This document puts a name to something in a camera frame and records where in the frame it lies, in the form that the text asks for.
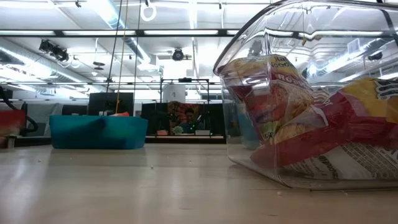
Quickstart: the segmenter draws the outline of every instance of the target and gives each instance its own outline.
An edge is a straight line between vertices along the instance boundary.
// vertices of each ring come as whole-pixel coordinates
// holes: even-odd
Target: wooden floor
[[[398,192],[287,189],[223,145],[0,152],[0,223],[397,223]]]

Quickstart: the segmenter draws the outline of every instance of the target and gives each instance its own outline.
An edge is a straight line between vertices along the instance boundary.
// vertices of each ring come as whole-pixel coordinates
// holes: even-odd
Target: clear plastic container
[[[293,188],[398,187],[395,26],[398,7],[357,1],[253,17],[214,67],[229,158]]]

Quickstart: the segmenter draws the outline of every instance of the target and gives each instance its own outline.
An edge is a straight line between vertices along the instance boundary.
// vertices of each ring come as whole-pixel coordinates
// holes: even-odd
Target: snack bag
[[[316,179],[398,179],[398,82],[363,78],[284,124],[252,161]]]
[[[245,104],[262,144],[272,142],[282,125],[313,102],[307,81],[281,55],[233,60],[220,77],[235,100]]]

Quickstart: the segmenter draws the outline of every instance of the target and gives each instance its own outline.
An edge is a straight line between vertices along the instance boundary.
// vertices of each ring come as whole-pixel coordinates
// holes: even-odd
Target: blue plastic tub
[[[130,116],[51,116],[56,149],[136,149],[145,143],[148,121]]]

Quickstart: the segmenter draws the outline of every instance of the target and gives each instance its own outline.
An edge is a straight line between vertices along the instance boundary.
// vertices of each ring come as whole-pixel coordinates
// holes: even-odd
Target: computer monitor
[[[115,114],[117,93],[91,93],[88,100],[88,115]],[[134,94],[119,93],[118,113],[134,114]]]

